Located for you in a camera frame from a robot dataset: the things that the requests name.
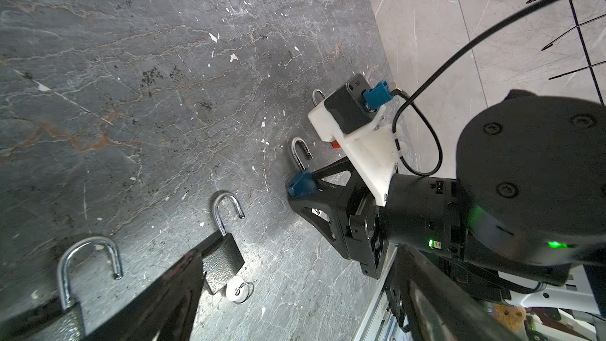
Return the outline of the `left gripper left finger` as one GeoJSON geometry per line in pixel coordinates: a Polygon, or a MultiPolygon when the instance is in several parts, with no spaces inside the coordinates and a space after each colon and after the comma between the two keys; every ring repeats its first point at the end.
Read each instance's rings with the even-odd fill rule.
{"type": "Polygon", "coordinates": [[[211,295],[205,285],[203,260],[203,252],[212,244],[211,236],[85,339],[189,340],[200,297],[211,295]]]}

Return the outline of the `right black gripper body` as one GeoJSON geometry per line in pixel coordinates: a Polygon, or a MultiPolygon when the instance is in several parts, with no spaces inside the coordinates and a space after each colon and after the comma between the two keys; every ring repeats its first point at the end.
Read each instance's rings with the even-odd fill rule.
{"type": "Polygon", "coordinates": [[[336,236],[345,258],[378,279],[388,253],[386,216],[359,174],[352,172],[336,202],[336,236]]]}

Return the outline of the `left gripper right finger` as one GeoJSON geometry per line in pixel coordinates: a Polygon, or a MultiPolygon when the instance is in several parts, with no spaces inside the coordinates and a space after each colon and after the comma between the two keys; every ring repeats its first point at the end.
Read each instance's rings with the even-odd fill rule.
{"type": "Polygon", "coordinates": [[[399,246],[385,281],[391,312],[414,340],[516,340],[426,256],[399,246]]]}

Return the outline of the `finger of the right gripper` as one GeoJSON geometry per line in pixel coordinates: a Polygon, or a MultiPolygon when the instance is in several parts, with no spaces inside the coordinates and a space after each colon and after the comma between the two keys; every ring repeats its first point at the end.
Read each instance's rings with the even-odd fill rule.
{"type": "Polygon", "coordinates": [[[316,192],[288,197],[294,212],[306,220],[345,259],[362,259],[361,235],[355,220],[361,194],[316,192]]]}
{"type": "Polygon", "coordinates": [[[357,173],[352,162],[348,158],[339,159],[338,161],[315,171],[306,169],[303,175],[303,194],[328,194],[341,193],[342,191],[353,192],[357,189],[357,173]],[[345,185],[336,185],[325,181],[325,178],[346,172],[350,174],[350,178],[345,185]]]}

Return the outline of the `blue padlock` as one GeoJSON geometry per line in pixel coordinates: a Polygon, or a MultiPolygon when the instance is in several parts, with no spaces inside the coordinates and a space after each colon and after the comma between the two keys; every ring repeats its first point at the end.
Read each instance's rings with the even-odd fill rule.
{"type": "Polygon", "coordinates": [[[307,159],[313,159],[313,155],[305,141],[301,137],[295,137],[291,141],[290,151],[299,172],[287,186],[287,192],[290,197],[301,197],[304,195],[314,194],[319,191],[317,184],[312,177],[311,171],[303,164],[297,153],[297,145],[301,145],[307,159]]]}

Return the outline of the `red padlock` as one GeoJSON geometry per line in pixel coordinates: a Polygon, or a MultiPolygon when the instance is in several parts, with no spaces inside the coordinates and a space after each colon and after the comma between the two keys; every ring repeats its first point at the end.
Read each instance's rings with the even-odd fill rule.
{"type": "MultiPolygon", "coordinates": [[[[321,101],[324,101],[326,99],[325,94],[319,90],[319,89],[314,89],[312,91],[312,103],[314,106],[317,106],[321,101]]],[[[337,140],[332,140],[331,141],[331,146],[334,149],[340,149],[341,146],[339,145],[339,143],[337,142],[337,140]]]]}

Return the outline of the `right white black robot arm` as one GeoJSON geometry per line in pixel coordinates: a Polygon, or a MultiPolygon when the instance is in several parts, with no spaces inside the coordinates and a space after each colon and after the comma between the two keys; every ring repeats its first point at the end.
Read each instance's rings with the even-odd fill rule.
{"type": "Polygon", "coordinates": [[[345,157],[299,173],[290,207],[366,276],[389,244],[438,257],[469,295],[605,312],[605,108],[514,90],[474,117],[454,178],[391,170],[374,195],[345,157]]]}

